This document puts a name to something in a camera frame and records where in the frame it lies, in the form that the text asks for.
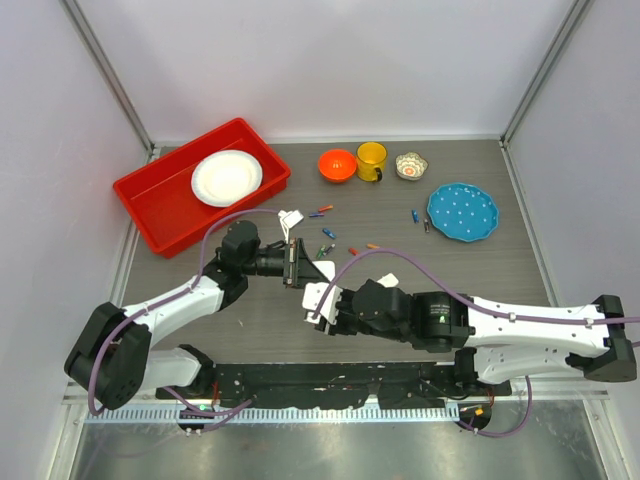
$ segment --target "white paper plate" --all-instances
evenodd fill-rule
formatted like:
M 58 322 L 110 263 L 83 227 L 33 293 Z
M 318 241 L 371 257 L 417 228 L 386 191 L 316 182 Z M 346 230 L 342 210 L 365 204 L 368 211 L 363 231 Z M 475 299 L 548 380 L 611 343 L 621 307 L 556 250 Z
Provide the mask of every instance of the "white paper plate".
M 240 150 L 223 150 L 209 155 L 193 171 L 191 189 L 201 202 L 228 207 L 262 182 L 262 167 L 252 155 Z

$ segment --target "red tray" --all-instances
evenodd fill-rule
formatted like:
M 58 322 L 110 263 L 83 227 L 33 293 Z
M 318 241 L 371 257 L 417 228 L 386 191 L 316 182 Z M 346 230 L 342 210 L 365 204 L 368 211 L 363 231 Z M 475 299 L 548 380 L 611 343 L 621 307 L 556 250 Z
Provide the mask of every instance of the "red tray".
M 211 207 L 191 190 L 198 163 L 220 150 L 242 150 L 262 165 L 258 190 L 226 208 Z M 171 258 L 202 239 L 214 222 L 253 208 L 287 186 L 291 170 L 242 118 L 231 120 L 113 184 L 154 253 Z

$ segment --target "yellow mug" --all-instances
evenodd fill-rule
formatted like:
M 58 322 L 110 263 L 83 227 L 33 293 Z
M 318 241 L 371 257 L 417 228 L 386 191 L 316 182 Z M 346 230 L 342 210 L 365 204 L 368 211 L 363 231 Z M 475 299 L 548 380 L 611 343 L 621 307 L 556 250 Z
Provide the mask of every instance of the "yellow mug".
M 379 182 L 387 163 L 387 149 L 377 142 L 363 143 L 356 153 L 358 169 L 356 173 L 365 182 Z

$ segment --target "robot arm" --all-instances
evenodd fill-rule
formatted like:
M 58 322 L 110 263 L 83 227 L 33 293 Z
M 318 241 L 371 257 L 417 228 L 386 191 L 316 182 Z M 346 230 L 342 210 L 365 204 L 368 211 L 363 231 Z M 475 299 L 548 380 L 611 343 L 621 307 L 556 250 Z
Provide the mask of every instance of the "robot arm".
M 431 353 L 456 352 L 456 383 L 496 385 L 511 378 L 579 369 L 585 378 L 626 382 L 637 376 L 631 342 L 622 325 L 590 325 L 585 319 L 623 317 L 620 299 L 599 297 L 574 308 L 499 304 L 467 297 L 474 304 L 509 313 L 496 318 L 468 308 L 445 292 L 406 294 L 368 280 L 358 291 L 332 292 L 322 318 L 312 311 L 328 284 L 305 291 L 307 321 L 328 335 L 374 335 L 410 343 Z M 575 319 L 575 325 L 515 320 L 528 315 Z
M 321 318 L 314 319 L 311 312 L 334 270 L 333 262 L 310 260 L 302 239 L 260 248 L 256 226 L 235 222 L 201 277 L 137 305 L 121 309 L 105 303 L 97 307 L 67 358 L 65 372 L 88 389 L 98 350 L 107 336 L 127 317 L 144 311 L 107 350 L 98 370 L 97 400 L 113 410 L 140 389 L 163 386 L 182 387 L 179 391 L 185 396 L 201 396 L 215 374 L 208 357 L 186 345 L 170 351 L 150 349 L 187 323 L 234 303 L 248 288 L 247 275 L 260 275 L 280 277 L 289 288 L 304 288 L 306 321 L 328 335 L 375 335 L 432 353 L 457 350 L 444 387 L 467 385 L 472 391 L 482 390 L 515 376 L 567 368 L 580 369 L 586 378 L 597 381 L 636 378 L 633 350 L 621 325 L 567 326 L 497 319 L 469 309 L 444 292 L 406 294 L 394 285 L 372 280 L 356 292 L 333 287 Z M 499 305 L 468 298 L 514 314 L 574 316 L 577 320 L 623 316 L 619 299 L 611 296 L 574 309 Z

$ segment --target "gray table surface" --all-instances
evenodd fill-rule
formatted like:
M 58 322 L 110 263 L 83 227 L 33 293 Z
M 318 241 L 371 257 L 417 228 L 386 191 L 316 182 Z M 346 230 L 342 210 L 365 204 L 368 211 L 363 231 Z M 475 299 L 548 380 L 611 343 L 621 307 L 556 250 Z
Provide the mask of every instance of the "gray table surface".
M 305 214 L 326 204 L 334 209 L 322 219 L 306 218 L 294 230 L 305 240 L 310 254 L 330 243 L 322 232 L 328 227 L 338 236 L 328 257 L 338 266 L 351 258 L 349 247 L 366 243 L 393 247 L 415 256 L 458 291 L 504 303 L 547 305 L 540 273 L 527 236 L 516 196 L 497 141 L 388 142 L 389 159 L 379 184 L 354 176 L 345 184 L 326 182 L 317 159 L 330 148 L 355 152 L 357 144 L 291 144 L 274 149 L 292 170 L 288 187 L 263 207 L 300 209 Z M 415 151 L 429 161 L 417 182 L 400 179 L 394 159 Z M 477 185 L 494 198 L 500 209 L 500 226 L 486 240 L 466 244 L 438 231 L 425 234 L 415 225 L 411 209 L 423 216 L 428 196 L 440 185 L 465 182 Z M 247 217 L 259 228 L 263 243 L 282 238 L 275 216 Z M 212 257 L 223 232 L 212 235 L 207 252 Z M 198 268 L 200 245 L 167 260 L 152 254 L 144 240 L 138 242 L 125 305 L 157 296 L 184 283 Z M 365 258 L 341 282 L 357 289 L 366 279 L 393 272 L 407 292 L 436 287 L 414 267 L 388 255 Z M 194 321 L 160 342 L 158 348 L 189 343 L 218 362 L 351 362 L 433 360 L 442 356 L 413 351 L 406 344 L 372 337 L 327 337 L 303 322 L 301 291 L 285 290 L 273 278 L 250 278 L 249 290 L 234 305 Z

